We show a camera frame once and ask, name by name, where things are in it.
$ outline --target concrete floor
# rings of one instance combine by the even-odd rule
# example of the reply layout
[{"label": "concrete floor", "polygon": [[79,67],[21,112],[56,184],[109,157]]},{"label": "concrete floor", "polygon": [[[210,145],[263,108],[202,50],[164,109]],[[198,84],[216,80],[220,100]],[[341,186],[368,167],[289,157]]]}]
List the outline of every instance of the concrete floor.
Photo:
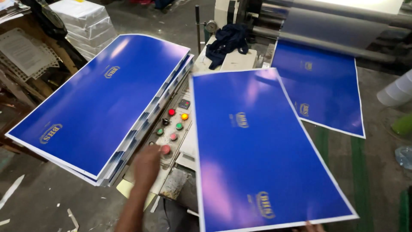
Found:
[{"label": "concrete floor", "polygon": [[[154,9],[153,5],[116,1],[106,5],[106,9],[119,34],[153,35],[189,47],[197,56],[196,4],[201,6],[202,21],[213,18],[214,0],[176,0],[164,11]],[[72,230],[75,227],[68,217],[68,208],[80,225],[79,231],[89,231],[91,228],[94,228],[90,230],[92,232],[114,230],[126,202],[126,198],[115,187],[93,187],[51,162],[43,163],[27,155],[14,155],[12,158],[0,155],[0,161],[7,157],[8,162],[0,172],[1,195],[19,176],[25,175],[25,178],[0,210],[0,221],[10,218],[10,223],[0,226],[0,231]],[[145,215],[146,230],[199,230],[197,218],[187,214],[186,209],[166,201],[166,211],[168,217],[164,213],[163,201],[160,201],[155,213]]]},{"label": "concrete floor", "polygon": [[[107,5],[106,9],[118,33],[153,35],[189,47],[197,55],[196,4],[201,6],[201,21],[213,18],[214,0],[176,0],[173,6],[164,11],[156,10],[152,5],[116,1]],[[393,153],[397,146],[410,142],[394,138],[385,129],[394,115],[402,111],[410,112],[410,109],[384,109],[375,97],[376,92],[391,82],[392,78],[383,75],[359,80],[367,136],[365,168],[369,174],[375,231],[398,229],[399,194],[412,184],[412,172],[400,167]],[[315,126],[305,123],[305,127],[312,136]],[[356,208],[349,136],[329,133],[329,162],[331,172]],[[0,152],[2,195],[23,174],[26,175],[23,182],[0,210],[0,221],[10,219],[10,223],[0,226],[0,231],[72,230],[74,225],[68,217],[68,208],[76,217],[80,231],[113,231],[126,202],[126,198],[115,187],[93,187],[51,162],[43,163],[27,155],[11,156]],[[329,229],[359,231],[356,229],[357,223],[335,223]],[[184,208],[171,201],[166,201],[166,207],[160,201],[155,213],[145,213],[145,230],[195,232],[198,231],[197,218],[188,215]]]}]

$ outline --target black selector switch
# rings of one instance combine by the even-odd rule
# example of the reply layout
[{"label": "black selector switch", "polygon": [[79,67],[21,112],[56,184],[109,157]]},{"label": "black selector switch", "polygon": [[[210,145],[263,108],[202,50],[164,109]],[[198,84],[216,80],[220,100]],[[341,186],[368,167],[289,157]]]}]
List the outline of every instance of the black selector switch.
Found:
[{"label": "black selector switch", "polygon": [[163,125],[169,125],[170,121],[167,118],[162,119],[162,124]]}]

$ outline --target dark blue cloth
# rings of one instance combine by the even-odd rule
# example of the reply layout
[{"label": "dark blue cloth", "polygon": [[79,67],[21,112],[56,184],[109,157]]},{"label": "dark blue cloth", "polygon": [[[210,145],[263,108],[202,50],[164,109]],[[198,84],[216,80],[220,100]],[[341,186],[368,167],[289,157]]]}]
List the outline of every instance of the dark blue cloth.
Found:
[{"label": "dark blue cloth", "polygon": [[248,53],[246,43],[247,27],[244,24],[227,24],[216,31],[216,41],[206,47],[206,57],[212,61],[209,69],[214,70],[225,60],[226,54],[237,48],[240,54]]}]

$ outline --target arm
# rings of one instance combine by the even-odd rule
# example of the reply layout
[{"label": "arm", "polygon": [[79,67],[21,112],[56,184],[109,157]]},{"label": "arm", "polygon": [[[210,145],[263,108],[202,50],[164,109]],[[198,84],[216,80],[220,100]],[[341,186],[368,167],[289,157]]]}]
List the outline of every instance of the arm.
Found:
[{"label": "arm", "polygon": [[116,232],[141,232],[143,207],[160,169],[161,147],[152,145],[136,155],[133,161],[135,184],[116,225]]}]

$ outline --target white paper stack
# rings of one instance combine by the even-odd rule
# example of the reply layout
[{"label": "white paper stack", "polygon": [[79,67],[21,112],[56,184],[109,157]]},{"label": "white paper stack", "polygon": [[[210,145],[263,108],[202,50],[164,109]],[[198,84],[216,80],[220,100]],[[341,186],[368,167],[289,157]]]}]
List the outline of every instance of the white paper stack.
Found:
[{"label": "white paper stack", "polygon": [[117,33],[104,6],[84,0],[61,0],[50,5],[67,28],[67,39],[90,61]]}]

